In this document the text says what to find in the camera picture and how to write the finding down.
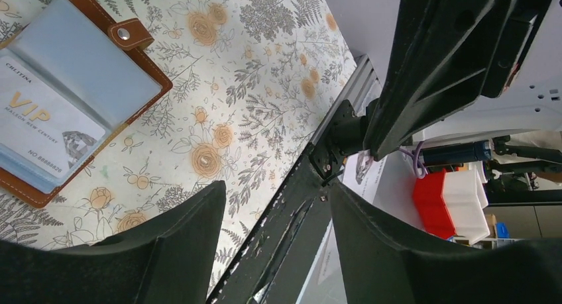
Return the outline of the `aluminium frame rail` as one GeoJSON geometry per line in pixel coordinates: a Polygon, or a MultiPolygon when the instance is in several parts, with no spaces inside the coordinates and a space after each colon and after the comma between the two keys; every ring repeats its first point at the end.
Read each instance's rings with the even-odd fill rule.
{"type": "Polygon", "coordinates": [[[364,115],[366,106],[375,100],[382,92],[382,83],[375,71],[372,62],[367,54],[355,58],[356,69],[351,74],[348,82],[343,86],[340,94],[335,99],[334,104],[324,115],[319,127],[316,129],[311,144],[317,144],[322,133],[327,130],[330,120],[335,116],[335,112],[344,100],[350,101],[356,114],[364,115]]]}

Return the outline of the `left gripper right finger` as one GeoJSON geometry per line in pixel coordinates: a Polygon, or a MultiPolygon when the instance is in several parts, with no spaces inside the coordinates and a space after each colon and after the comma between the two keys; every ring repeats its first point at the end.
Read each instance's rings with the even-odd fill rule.
{"type": "Polygon", "coordinates": [[[481,250],[440,239],[337,184],[329,194],[349,303],[560,303],[561,240],[481,250]]]}

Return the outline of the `white credit card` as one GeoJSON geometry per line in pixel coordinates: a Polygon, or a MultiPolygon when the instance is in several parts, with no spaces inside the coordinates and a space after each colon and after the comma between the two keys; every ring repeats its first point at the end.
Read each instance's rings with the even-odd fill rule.
{"type": "Polygon", "coordinates": [[[1,57],[1,167],[60,183],[107,130],[10,55],[1,57]]]}

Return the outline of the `white plastic bin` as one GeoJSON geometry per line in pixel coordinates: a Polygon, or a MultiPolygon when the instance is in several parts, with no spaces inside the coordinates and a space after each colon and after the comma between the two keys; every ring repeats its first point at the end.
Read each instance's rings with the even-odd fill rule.
{"type": "Polygon", "coordinates": [[[455,236],[474,244],[490,235],[484,215],[488,201],[477,171],[445,173],[443,198],[455,227],[455,236]]]}

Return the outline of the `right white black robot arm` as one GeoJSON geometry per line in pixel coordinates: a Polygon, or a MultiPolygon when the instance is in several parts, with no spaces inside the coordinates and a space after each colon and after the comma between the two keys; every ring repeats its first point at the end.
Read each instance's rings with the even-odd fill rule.
{"type": "Polygon", "coordinates": [[[337,154],[561,130],[561,0],[327,2],[382,86],[364,116],[337,116],[337,154]]]}

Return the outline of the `brown leather card holder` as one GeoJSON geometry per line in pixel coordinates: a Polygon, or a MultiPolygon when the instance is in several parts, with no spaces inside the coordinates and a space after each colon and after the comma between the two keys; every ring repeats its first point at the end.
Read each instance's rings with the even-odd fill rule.
{"type": "Polygon", "coordinates": [[[1,45],[80,111],[106,128],[96,149],[60,183],[21,179],[1,167],[1,188],[47,205],[125,127],[172,88],[147,56],[153,37],[138,19],[117,22],[96,0],[52,0],[1,45]]]}

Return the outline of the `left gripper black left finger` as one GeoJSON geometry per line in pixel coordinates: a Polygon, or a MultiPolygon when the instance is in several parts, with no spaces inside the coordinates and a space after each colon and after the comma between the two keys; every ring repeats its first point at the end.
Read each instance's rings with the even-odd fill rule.
{"type": "Polygon", "coordinates": [[[204,303],[226,201],[215,181],[94,245],[1,243],[2,303],[204,303]]]}

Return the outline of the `red plastic bin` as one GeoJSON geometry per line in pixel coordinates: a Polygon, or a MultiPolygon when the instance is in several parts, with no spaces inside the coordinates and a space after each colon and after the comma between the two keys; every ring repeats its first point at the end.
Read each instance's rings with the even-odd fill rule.
{"type": "Polygon", "coordinates": [[[412,199],[424,230],[443,240],[449,240],[455,236],[456,231],[443,196],[445,176],[446,171],[442,170],[417,179],[412,199]]]}

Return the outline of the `floral patterned table mat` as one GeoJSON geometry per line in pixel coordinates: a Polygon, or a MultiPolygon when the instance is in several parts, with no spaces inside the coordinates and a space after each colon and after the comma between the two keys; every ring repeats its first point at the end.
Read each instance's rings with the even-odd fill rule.
{"type": "Polygon", "coordinates": [[[44,250],[94,244],[215,180],[227,203],[214,287],[356,63],[326,0],[97,0],[138,18],[173,84],[47,206],[1,192],[1,238],[44,250]]]}

